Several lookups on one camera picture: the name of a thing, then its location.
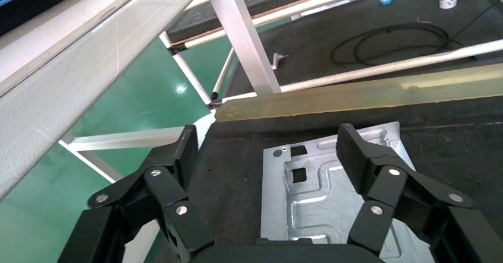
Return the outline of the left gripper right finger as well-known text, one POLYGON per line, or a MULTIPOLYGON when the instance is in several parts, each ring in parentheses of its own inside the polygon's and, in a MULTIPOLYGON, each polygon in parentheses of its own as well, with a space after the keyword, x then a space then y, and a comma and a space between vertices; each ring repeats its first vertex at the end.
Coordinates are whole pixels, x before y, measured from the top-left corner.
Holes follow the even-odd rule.
POLYGON ((393 219, 434 249, 448 222, 449 207, 473 206, 470 197, 414 171, 391 147, 364 140, 349 123, 339 126, 336 154, 365 201, 348 243, 374 254, 380 253, 393 219))

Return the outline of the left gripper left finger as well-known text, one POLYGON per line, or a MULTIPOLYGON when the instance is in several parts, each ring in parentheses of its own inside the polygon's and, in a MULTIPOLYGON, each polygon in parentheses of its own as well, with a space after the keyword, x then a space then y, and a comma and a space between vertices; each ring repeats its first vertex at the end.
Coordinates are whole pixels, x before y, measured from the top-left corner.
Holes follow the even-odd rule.
POLYGON ((215 237, 187 194, 198 150, 196 127, 186 125, 174 143, 153 148, 137 171, 96 192, 88 206, 111 207, 128 239, 156 220, 177 254, 200 253, 215 237))

